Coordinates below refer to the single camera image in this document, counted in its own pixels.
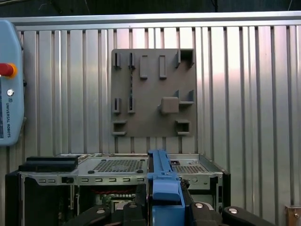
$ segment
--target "gray fixture plate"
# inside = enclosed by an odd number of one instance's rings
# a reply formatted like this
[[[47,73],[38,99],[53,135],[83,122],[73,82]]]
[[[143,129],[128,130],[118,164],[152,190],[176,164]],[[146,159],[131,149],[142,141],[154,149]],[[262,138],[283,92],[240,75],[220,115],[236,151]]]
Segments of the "gray fixture plate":
[[[115,136],[193,136],[197,121],[195,51],[113,50],[111,106]]]

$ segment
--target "screw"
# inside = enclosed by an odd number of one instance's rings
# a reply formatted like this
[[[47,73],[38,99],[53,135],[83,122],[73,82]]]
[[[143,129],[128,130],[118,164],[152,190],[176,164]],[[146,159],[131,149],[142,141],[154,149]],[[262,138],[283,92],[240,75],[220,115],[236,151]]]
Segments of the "screw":
[[[9,89],[7,91],[7,94],[8,94],[9,97],[11,97],[14,94],[14,91],[12,89]]]
[[[233,213],[233,214],[237,214],[238,213],[238,211],[236,209],[229,209],[229,212]]]
[[[104,210],[103,210],[103,209],[99,209],[99,210],[97,211],[97,213],[102,214],[102,213],[104,213]]]
[[[203,206],[203,204],[201,204],[201,203],[196,203],[196,207],[197,207],[197,208],[203,208],[204,206]]]

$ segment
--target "computer chassis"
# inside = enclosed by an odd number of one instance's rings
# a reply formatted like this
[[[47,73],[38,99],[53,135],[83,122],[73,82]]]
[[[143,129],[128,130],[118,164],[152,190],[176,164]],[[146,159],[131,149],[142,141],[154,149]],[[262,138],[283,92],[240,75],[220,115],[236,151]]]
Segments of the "computer chassis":
[[[200,154],[169,154],[172,168],[189,181],[196,202],[221,213],[230,206],[230,174]],[[61,226],[95,205],[113,212],[147,194],[147,154],[61,154],[29,157],[6,175],[6,226]]]

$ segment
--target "universal robots logo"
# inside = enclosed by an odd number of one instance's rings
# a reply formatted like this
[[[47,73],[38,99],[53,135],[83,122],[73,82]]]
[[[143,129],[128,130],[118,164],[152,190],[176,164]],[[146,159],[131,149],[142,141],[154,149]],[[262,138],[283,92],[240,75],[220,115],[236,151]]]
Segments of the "universal robots logo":
[[[13,102],[13,98],[8,99],[8,103],[6,103],[6,130],[8,134],[8,138],[10,138],[10,106],[9,103]]]

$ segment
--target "metal ventilation grille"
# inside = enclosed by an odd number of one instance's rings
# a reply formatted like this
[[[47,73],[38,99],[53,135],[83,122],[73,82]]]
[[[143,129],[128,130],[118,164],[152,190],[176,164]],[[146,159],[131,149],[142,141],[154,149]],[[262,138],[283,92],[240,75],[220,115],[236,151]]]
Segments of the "metal ventilation grille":
[[[205,170],[200,166],[174,166],[173,170],[176,171],[177,173],[182,173],[182,174],[205,172]]]
[[[95,168],[98,172],[136,172],[142,170],[143,161],[139,160],[106,160],[101,161]]]

